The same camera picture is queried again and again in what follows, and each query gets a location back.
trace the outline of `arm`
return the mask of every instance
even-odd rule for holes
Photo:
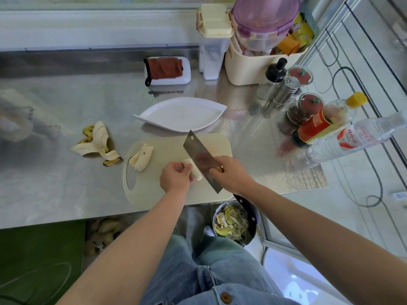
[[[407,304],[407,264],[359,234],[257,184],[237,159],[218,157],[211,174],[258,207],[351,302]]]
[[[175,170],[183,167],[169,163],[163,169],[160,185],[166,194],[100,254],[57,305],[140,302],[185,204],[192,165]]]

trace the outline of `jeans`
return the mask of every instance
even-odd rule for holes
[[[140,304],[224,304],[219,287],[234,293],[233,301],[240,298],[239,304],[254,304],[253,298],[265,304],[297,304],[284,299],[262,265],[234,241],[205,236],[192,253],[177,235],[171,236]]]

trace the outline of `stainless steel countertop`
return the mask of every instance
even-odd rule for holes
[[[141,60],[159,55],[187,56],[191,82],[145,87]],[[283,136],[274,119],[248,113],[257,86],[233,86],[224,70],[217,81],[205,81],[196,49],[1,53],[0,65],[0,107],[17,108],[34,123],[33,133],[20,142],[0,138],[0,229],[138,211],[123,190],[123,164],[104,167],[101,158],[81,158],[70,148],[83,137],[82,128],[97,121],[105,123],[122,156],[141,139],[185,135],[132,115],[178,96],[227,105],[199,133],[225,135],[233,156],[256,181],[278,193],[328,186],[320,166],[284,171],[275,158]]]

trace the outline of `oven mitt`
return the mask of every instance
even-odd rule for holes
[[[149,58],[143,61],[147,69],[146,87],[150,86],[153,79],[168,79],[182,76],[182,60],[178,58]]]

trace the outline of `hand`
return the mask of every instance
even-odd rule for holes
[[[212,177],[227,191],[244,197],[245,190],[256,182],[246,172],[239,160],[229,156],[217,156],[215,159],[223,166],[224,172],[212,168],[209,171]]]
[[[193,178],[189,176],[192,165],[186,167],[182,163],[170,162],[162,169],[160,176],[160,186],[166,193],[169,191],[187,192]]]

